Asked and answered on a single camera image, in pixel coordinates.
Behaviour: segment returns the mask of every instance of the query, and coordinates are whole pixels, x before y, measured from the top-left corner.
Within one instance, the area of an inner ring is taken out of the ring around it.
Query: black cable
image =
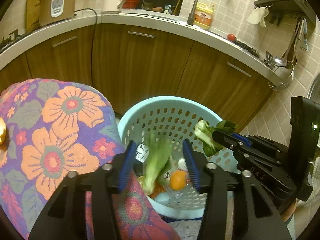
[[[97,27],[97,23],[98,23],[98,15],[97,15],[97,12],[94,9],[91,9],[91,8],[84,8],[84,9],[76,10],[75,12],[84,11],[84,10],[92,10],[94,12],[94,14],[96,15],[96,23],[94,25],[93,34],[92,34],[91,62],[90,62],[91,83],[92,83],[92,86],[93,86],[93,75],[92,75],[93,41],[94,41],[94,35],[96,33],[96,27]]]

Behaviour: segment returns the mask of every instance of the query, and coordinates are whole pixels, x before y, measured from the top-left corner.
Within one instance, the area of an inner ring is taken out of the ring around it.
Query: wooden cabinet door
[[[154,29],[101,24],[93,46],[94,87],[120,114],[146,98],[174,96],[192,44]]]
[[[216,49],[194,42],[177,96],[207,106],[241,131],[272,94],[268,80]]]
[[[60,34],[26,52],[33,78],[92,85],[91,47],[94,26]]]
[[[0,94],[10,85],[31,78],[26,54],[22,53],[0,70]]]

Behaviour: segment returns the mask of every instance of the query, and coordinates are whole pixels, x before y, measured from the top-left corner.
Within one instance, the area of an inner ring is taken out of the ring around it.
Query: floral fabric
[[[86,85],[44,79],[14,84],[0,96],[0,117],[8,134],[0,146],[0,205],[25,239],[68,171],[94,171],[124,152],[112,106]],[[135,176],[113,204],[123,240],[179,239]],[[88,238],[94,239],[90,192],[85,205]]]

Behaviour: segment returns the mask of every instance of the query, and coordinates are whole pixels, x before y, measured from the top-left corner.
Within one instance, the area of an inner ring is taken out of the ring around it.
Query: brown rice cooker
[[[76,0],[40,0],[40,26],[72,18]]]

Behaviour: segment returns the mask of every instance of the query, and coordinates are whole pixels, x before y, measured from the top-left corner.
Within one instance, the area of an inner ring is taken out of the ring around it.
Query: metal bolt
[[[251,177],[252,173],[251,173],[251,171],[242,171],[242,175],[245,177]]]
[[[207,163],[207,168],[210,170],[214,170],[217,168],[217,165],[215,163]]]
[[[103,164],[102,169],[104,169],[105,171],[109,171],[112,169],[112,165],[109,163]]]
[[[68,172],[68,177],[69,178],[74,178],[77,175],[78,175],[78,172],[76,172],[76,171],[69,171]]]

